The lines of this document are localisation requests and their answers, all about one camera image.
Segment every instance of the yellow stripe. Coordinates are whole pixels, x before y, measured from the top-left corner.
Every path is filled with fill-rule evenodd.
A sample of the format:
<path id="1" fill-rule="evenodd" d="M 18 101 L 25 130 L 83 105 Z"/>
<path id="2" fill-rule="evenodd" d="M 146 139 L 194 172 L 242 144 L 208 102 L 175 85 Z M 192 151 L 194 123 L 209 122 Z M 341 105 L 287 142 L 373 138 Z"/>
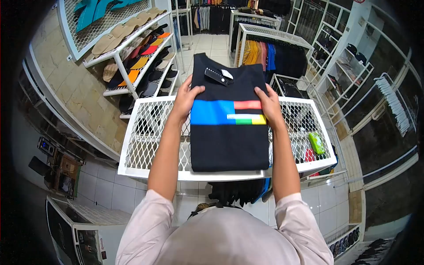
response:
<path id="1" fill-rule="evenodd" d="M 261 114 L 261 115 L 259 115 L 259 119 L 257 119 L 257 120 L 252 119 L 252 124 L 256 124 L 256 125 L 266 124 L 265 116 Z"/>

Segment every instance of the black t-shirt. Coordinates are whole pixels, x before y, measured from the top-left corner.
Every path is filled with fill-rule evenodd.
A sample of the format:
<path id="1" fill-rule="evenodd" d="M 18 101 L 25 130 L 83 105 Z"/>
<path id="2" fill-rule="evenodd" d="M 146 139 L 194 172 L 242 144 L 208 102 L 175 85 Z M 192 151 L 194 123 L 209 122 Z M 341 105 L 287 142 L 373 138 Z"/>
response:
<path id="1" fill-rule="evenodd" d="M 223 76 L 222 69 L 234 79 Z M 258 86 L 267 93 L 262 65 L 228 68 L 196 54 L 192 87 L 201 85 L 206 89 L 195 98 L 190 115 L 193 171 L 267 169 L 268 125 L 254 91 Z"/>

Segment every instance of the red stripe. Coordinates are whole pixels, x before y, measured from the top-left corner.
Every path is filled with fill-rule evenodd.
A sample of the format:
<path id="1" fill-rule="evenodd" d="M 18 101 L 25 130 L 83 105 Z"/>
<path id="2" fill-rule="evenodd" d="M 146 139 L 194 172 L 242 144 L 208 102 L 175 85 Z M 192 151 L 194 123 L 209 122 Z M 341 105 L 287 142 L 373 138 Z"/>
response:
<path id="1" fill-rule="evenodd" d="M 234 109 L 262 109 L 259 100 L 234 101 Z"/>

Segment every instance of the pink shirt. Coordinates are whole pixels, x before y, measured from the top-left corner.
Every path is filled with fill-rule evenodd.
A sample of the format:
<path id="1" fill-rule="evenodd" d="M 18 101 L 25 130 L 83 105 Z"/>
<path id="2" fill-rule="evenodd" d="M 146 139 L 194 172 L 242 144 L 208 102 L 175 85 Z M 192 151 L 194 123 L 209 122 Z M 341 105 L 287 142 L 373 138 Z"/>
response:
<path id="1" fill-rule="evenodd" d="M 180 227 L 171 227 L 173 215 L 172 203 L 148 190 L 125 229 L 115 263 L 334 264 L 300 193 L 276 204 L 278 229 L 236 208 L 204 209 Z"/>

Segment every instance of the person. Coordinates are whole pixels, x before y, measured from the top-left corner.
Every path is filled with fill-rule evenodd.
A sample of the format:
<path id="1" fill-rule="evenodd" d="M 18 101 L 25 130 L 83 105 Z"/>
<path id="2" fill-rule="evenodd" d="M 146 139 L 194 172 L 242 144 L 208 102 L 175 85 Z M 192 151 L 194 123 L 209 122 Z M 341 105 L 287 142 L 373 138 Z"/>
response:
<path id="1" fill-rule="evenodd" d="M 300 179 L 278 95 L 258 87 L 273 132 L 272 187 L 278 229 L 243 209 L 210 207 L 171 227 L 177 186 L 180 133 L 193 101 L 204 86 L 178 89 L 148 177 L 146 196 L 121 238 L 116 264 L 333 264 L 333 255 L 314 215 L 302 201 Z"/>

